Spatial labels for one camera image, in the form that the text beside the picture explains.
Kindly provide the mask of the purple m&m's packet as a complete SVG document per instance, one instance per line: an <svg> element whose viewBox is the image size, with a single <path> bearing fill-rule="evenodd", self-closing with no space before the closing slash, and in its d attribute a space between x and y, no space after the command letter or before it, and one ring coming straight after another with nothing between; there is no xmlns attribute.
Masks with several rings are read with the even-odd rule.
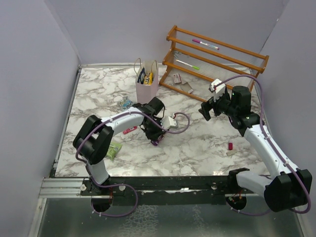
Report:
<svg viewBox="0 0 316 237"><path fill-rule="evenodd" d="M152 140L151 144L154 146L158 146L159 143L162 141L162 139L164 138L164 134L162 134L161 136L159 136L156 140Z"/></svg>

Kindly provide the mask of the pink snack packet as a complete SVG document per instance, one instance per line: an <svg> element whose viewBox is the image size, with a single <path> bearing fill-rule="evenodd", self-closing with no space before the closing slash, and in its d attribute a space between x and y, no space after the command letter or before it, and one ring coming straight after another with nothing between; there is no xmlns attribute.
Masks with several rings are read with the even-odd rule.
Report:
<svg viewBox="0 0 316 237"><path fill-rule="evenodd" d="M126 129L125 131L123 131L123 134L126 135L126 134L128 134L128 133L130 133L130 132L132 132L132 131L134 131L134 130L136 130L136 129L137 129L136 126L131 127L131 128L128 128L128 129Z"/></svg>

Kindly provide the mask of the pink paper bag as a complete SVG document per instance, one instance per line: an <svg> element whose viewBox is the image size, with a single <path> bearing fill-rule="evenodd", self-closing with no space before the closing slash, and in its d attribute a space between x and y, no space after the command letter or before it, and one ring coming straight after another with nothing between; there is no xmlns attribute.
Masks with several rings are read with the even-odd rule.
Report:
<svg viewBox="0 0 316 237"><path fill-rule="evenodd" d="M154 74L152 85L144 85L137 82L138 76L143 67L145 68L146 74ZM137 58L134 63L133 69L136 73L135 86L137 102L141 104L148 103L156 96L156 93L158 91L158 63L156 60L141 62L141 59Z"/></svg>

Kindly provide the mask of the yellow m&m's packet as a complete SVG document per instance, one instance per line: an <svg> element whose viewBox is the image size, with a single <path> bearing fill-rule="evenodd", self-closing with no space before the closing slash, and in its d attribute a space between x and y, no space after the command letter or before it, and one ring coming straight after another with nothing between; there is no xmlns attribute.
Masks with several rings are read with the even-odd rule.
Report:
<svg viewBox="0 0 316 237"><path fill-rule="evenodd" d="M153 80L154 80L154 74L147 73L144 77L144 85L152 85Z"/></svg>

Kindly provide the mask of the blue Burts chips bag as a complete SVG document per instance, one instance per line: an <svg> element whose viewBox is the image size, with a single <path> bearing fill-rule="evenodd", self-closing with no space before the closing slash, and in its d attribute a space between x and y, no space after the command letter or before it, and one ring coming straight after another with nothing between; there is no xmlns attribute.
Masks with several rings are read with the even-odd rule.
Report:
<svg viewBox="0 0 316 237"><path fill-rule="evenodd" d="M140 71L140 74L138 76L137 82L139 84L143 84L144 83L144 79L145 79L146 73L145 73L145 68L143 67Z"/></svg>

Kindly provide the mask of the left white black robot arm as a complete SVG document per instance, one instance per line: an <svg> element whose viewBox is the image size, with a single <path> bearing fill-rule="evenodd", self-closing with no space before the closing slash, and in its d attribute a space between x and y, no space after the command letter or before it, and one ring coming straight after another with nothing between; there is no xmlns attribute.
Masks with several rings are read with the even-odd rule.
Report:
<svg viewBox="0 0 316 237"><path fill-rule="evenodd" d="M89 116L73 141L76 155L81 156L87 172L93 180L92 189L99 195L109 189L110 177L103 159L105 158L112 138L123 131L140 126L153 145L158 145L165 131L160 129L162 118L157 117L165 110L164 103L154 97L149 103L136 103L128 110L108 118Z"/></svg>

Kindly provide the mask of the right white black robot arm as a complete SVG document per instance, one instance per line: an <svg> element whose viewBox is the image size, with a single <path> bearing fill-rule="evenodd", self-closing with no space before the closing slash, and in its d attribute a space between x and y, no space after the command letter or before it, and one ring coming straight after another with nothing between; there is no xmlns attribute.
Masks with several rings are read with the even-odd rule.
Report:
<svg viewBox="0 0 316 237"><path fill-rule="evenodd" d="M260 115L251 110L251 93L245 86L233 87L229 93L224 84L210 86L213 96L201 104L199 112L210 120L210 110L215 116L225 114L263 160L270 179L251 172L248 168L231 170L227 188L238 193L243 188L262 196L273 212L280 212L306 205L311 208L309 197L312 184L311 173L301 170L276 144Z"/></svg>

